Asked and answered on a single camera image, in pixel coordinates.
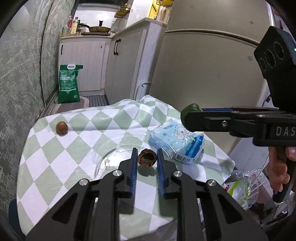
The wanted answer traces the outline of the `person's right hand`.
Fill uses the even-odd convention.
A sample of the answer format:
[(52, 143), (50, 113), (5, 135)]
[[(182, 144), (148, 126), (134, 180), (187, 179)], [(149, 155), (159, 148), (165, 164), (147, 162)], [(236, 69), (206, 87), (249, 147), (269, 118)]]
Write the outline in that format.
[(287, 173), (287, 165), (279, 158), (276, 147), (269, 147), (268, 151), (269, 164), (267, 165), (267, 174), (270, 186), (274, 191), (282, 191), (283, 185), (290, 180), (290, 175)]

